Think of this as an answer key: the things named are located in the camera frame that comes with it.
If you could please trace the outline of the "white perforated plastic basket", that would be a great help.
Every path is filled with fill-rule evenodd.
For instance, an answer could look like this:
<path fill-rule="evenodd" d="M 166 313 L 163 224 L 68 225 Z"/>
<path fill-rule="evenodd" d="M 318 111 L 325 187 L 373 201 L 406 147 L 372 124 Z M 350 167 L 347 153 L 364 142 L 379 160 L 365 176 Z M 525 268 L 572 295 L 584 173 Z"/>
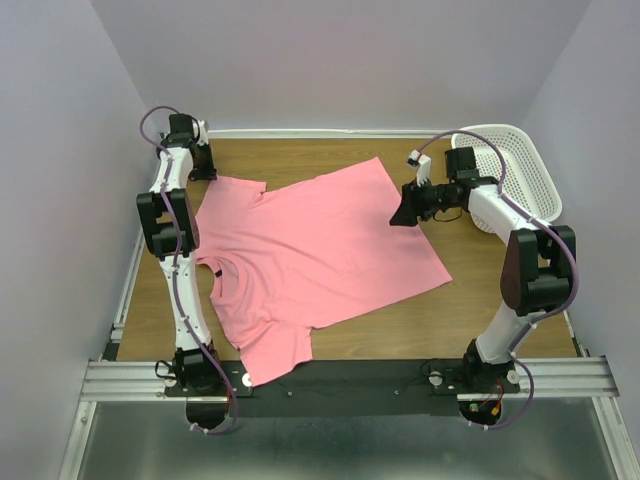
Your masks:
<path fill-rule="evenodd" d="M 489 140 L 506 162 L 503 190 L 536 218 L 556 221 L 562 213 L 562 200 L 531 138 L 520 128 L 508 124 L 481 124 L 466 127 Z M 502 168 L 495 151 L 470 135 L 454 134 L 453 148 L 472 147 L 482 176 L 500 178 Z"/>

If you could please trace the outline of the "pink t shirt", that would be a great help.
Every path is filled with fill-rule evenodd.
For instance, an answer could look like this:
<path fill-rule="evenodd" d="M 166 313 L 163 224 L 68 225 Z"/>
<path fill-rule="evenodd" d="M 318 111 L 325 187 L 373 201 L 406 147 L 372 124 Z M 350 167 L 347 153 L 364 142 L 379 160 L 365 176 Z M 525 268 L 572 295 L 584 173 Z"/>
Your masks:
<path fill-rule="evenodd" d="M 211 303 L 254 385 L 310 361 L 313 330 L 451 281 L 420 228 L 391 224 L 399 203 L 375 158 L 277 190 L 209 184 L 196 260 L 214 273 Z"/>

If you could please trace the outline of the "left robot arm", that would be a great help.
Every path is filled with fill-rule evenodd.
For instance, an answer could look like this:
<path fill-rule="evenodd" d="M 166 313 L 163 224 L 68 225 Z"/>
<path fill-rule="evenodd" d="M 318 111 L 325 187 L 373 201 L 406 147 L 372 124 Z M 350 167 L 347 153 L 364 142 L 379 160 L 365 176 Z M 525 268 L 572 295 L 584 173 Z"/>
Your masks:
<path fill-rule="evenodd" d="M 136 197 L 146 248 L 159 262 L 174 317 L 175 353 L 165 364 L 169 372 L 159 377 L 177 395 L 224 395 L 227 387 L 197 287 L 200 237 L 187 192 L 190 181 L 217 178 L 208 125 L 167 106 L 169 132 L 153 140 L 145 123 L 161 109 L 152 108 L 139 123 L 141 136 L 155 148 L 159 170 L 150 189 Z"/>

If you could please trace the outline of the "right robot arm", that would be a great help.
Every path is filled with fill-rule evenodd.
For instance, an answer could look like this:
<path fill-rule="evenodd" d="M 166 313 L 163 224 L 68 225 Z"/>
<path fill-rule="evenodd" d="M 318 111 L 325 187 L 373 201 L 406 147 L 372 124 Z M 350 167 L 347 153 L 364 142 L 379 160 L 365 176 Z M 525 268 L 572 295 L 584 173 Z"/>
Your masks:
<path fill-rule="evenodd" d="M 431 160 L 421 151 L 412 151 L 407 162 L 416 177 L 403 185 L 390 225 L 413 227 L 459 208 L 482 218 L 506 246 L 502 303 L 487 329 L 469 344 L 455 376 L 467 389 L 479 391 L 506 378 L 524 340 L 574 297 L 575 233 L 535 218 L 512 201 L 497 178 L 480 174 L 471 147 L 446 151 L 448 180 L 442 184 L 431 182 Z"/>

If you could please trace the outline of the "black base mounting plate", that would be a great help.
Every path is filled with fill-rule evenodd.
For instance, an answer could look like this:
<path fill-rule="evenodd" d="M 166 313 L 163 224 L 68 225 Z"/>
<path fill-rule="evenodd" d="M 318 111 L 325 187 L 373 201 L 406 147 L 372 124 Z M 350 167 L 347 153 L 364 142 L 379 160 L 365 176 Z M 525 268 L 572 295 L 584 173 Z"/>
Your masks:
<path fill-rule="evenodd" d="M 492 394 L 520 391 L 508 379 L 512 363 L 482 367 L 461 359 L 314 360 L 261 386 L 239 361 L 223 361 L 221 368 L 246 418 L 450 416 L 460 395 L 480 404 Z"/>

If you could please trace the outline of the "aluminium frame rail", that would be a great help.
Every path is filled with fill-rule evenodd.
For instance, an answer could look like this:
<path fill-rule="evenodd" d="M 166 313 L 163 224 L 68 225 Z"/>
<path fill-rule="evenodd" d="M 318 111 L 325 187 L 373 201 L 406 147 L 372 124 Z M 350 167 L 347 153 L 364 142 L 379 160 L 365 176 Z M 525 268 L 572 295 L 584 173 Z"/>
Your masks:
<path fill-rule="evenodd" d="M 452 282 L 313 335 L 314 360 L 461 359 L 499 306 L 502 240 L 467 214 L 422 226 Z M 262 417 L 223 434 L 192 429 L 226 398 L 167 392 L 161 354 L 88 365 L 64 479 L 631 479 L 616 445 L 618 388 L 605 358 L 580 354 L 563 318 L 533 332 L 518 393 L 458 412 Z"/>

